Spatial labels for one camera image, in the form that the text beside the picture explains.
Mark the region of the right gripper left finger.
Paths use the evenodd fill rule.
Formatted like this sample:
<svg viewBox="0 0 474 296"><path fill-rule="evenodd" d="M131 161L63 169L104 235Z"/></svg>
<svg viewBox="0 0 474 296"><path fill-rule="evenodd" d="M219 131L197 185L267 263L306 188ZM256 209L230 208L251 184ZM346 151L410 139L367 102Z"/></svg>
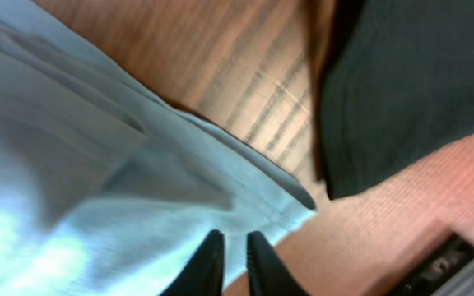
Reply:
<svg viewBox="0 0 474 296"><path fill-rule="evenodd" d="M224 264L224 234L219 230L212 230L173 283L160 295L221 296Z"/></svg>

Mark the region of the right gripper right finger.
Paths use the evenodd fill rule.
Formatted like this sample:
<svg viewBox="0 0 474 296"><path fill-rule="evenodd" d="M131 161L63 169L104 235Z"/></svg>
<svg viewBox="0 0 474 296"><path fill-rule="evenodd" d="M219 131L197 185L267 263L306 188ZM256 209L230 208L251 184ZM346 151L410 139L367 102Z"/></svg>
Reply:
<svg viewBox="0 0 474 296"><path fill-rule="evenodd" d="M247 234L246 267L251 296L309 296L259 231Z"/></svg>

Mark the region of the light blue printed t-shirt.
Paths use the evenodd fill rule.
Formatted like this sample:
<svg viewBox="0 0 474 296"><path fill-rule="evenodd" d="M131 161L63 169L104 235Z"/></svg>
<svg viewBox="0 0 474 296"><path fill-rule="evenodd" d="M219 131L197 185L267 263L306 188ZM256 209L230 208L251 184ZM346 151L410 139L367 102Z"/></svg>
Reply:
<svg viewBox="0 0 474 296"><path fill-rule="evenodd" d="M34 3L0 1L0 295L157 295L213 229L230 283L247 233L278 243L314 209Z"/></svg>

